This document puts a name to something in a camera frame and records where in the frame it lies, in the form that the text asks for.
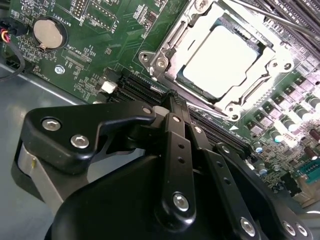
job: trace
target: capacitor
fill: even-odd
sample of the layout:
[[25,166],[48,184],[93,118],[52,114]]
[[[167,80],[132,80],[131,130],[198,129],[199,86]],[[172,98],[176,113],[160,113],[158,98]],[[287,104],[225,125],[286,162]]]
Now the capacitor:
[[261,176],[266,175],[268,173],[268,170],[266,169],[266,166],[263,163],[260,163],[258,166],[256,166],[256,170]]
[[303,150],[311,160],[318,159],[318,155],[309,146],[306,146]]
[[303,120],[303,121],[309,121],[312,118],[312,114],[308,112],[304,108],[299,108],[295,113]]
[[320,99],[317,97],[314,97],[308,101],[308,103],[313,107],[316,111],[320,111]]
[[285,139],[285,137],[281,135],[281,133],[278,132],[277,130],[270,132],[270,136],[272,137],[273,141],[275,141],[276,143],[281,143]]
[[281,170],[280,165],[278,165],[278,164],[274,165],[274,166],[273,166],[273,170],[274,170],[275,172],[279,172],[279,171]]
[[257,154],[260,154],[263,152],[263,148],[262,148],[260,142],[258,142],[258,141],[253,143],[253,149]]
[[291,133],[299,128],[299,126],[295,124],[294,121],[292,121],[291,119],[284,120],[282,123],[286,127],[286,129],[288,129],[288,131]]
[[320,143],[320,134],[318,133],[317,130],[311,129],[309,131],[309,134],[314,140],[316,140],[318,143]]

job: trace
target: hole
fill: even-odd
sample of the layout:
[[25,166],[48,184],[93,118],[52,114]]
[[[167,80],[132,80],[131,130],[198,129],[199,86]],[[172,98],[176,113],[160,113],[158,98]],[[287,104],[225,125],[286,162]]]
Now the hole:
[[225,177],[223,180],[224,180],[224,182],[225,182],[226,184],[231,185],[231,182],[230,182],[230,180],[229,180],[228,178]]
[[178,161],[181,164],[184,164],[186,162],[182,157],[178,157]]
[[223,167],[224,167],[224,166],[222,165],[222,163],[219,162],[219,161],[217,161],[216,164],[218,164],[218,166],[219,166],[220,168],[223,168]]
[[292,67],[291,63],[287,63],[284,65],[284,70],[289,70]]

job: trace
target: screw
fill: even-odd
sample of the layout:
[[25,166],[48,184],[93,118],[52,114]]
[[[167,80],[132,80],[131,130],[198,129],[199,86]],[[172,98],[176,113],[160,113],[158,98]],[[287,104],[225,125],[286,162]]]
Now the screw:
[[194,129],[195,129],[195,131],[196,131],[198,134],[202,133],[202,130],[201,130],[200,127],[195,126]]
[[243,230],[244,230],[250,237],[254,237],[254,236],[256,235],[256,230],[255,230],[254,226],[253,226],[252,223],[249,222],[246,218],[241,217],[240,223],[241,223],[241,227],[243,228]]
[[180,122],[180,119],[178,117],[176,117],[176,116],[173,117],[173,120],[175,120],[178,123]]
[[66,72],[65,68],[61,65],[56,65],[54,68],[56,74],[62,75]]
[[296,225],[296,227],[298,228],[299,232],[300,232],[303,236],[305,236],[305,237],[308,236],[307,230],[305,230],[305,228],[304,228],[301,224],[296,223],[295,225]]
[[149,57],[148,57],[148,55],[146,55],[146,54],[143,54],[143,55],[141,56],[141,59],[142,59],[142,61],[144,61],[144,62],[148,62],[148,61],[149,61]]
[[294,230],[294,228],[289,224],[287,223],[286,221],[283,221],[282,222],[283,226],[284,226],[284,229],[290,233],[292,236],[295,236],[296,235],[296,231]]
[[182,212],[186,212],[189,209],[187,198],[180,193],[176,193],[173,196],[173,203]]
[[45,130],[54,132],[61,128],[61,124],[57,120],[49,118],[42,121],[42,127]]
[[147,114],[151,114],[151,110],[149,108],[144,107],[142,110]]
[[230,153],[230,150],[226,146],[222,146],[223,151],[225,151],[227,154]]
[[85,136],[80,134],[74,135],[71,140],[71,144],[76,147],[77,149],[85,149],[89,146],[89,140]]

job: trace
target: gray metal surface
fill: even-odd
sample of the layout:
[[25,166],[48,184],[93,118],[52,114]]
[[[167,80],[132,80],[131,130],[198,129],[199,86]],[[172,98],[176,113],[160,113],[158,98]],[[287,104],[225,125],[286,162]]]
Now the gray metal surface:
[[[0,66],[0,76],[8,72]],[[43,240],[53,221],[51,210],[20,189],[11,177],[22,123],[26,113],[35,108],[81,104],[62,90],[31,76],[0,82],[0,239]],[[93,181],[141,155],[114,156],[93,164],[88,179]]]

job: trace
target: black memory slot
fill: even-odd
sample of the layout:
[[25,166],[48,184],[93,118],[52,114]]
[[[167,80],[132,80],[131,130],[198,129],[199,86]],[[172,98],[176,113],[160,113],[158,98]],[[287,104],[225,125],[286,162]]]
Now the black memory slot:
[[[151,106],[160,105],[162,95],[151,90],[151,84],[134,75],[122,76],[118,82],[118,88],[109,98],[109,102],[122,102],[140,100],[145,101]],[[210,143],[225,143],[237,150],[243,157],[251,154],[250,146],[230,134],[218,124],[203,118],[199,113],[190,111],[191,121],[203,128]]]
[[[256,2],[261,9],[269,11],[270,9],[266,6],[267,3],[277,11],[280,17],[292,21],[291,17],[287,16],[287,14],[280,7],[278,7],[277,4],[272,0],[254,0],[254,2]],[[315,56],[315,58],[317,58],[320,61],[320,48],[318,43],[311,41],[302,33],[299,33],[288,26],[281,26],[296,42],[298,42],[301,46],[305,47],[309,53],[311,53],[313,56]]]

